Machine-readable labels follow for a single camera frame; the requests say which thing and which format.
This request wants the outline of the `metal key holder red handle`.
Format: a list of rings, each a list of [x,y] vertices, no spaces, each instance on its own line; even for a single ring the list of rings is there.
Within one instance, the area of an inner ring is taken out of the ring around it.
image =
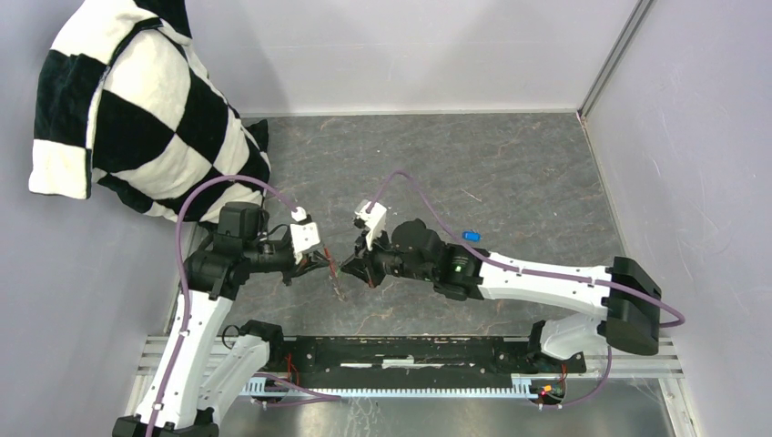
[[[330,250],[327,246],[323,247],[324,255],[328,261],[329,269],[330,269],[330,280],[332,283],[333,291],[337,297],[337,299],[341,302],[345,302],[347,300],[347,297],[342,289],[341,283],[340,283],[340,277],[339,277],[339,269],[337,267],[337,264],[335,262],[335,259],[333,258]]]

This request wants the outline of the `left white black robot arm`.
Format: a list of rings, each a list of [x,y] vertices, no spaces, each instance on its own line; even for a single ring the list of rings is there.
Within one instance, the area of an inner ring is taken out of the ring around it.
[[[318,227],[303,208],[280,240],[267,238],[268,214],[259,205],[229,202],[219,214],[213,245],[180,262],[182,291],[156,374],[136,411],[116,420],[115,436],[217,436],[219,425],[249,379],[275,371],[286,359],[282,328],[250,320],[210,374],[218,330],[254,273],[279,272],[286,284],[328,262]]]

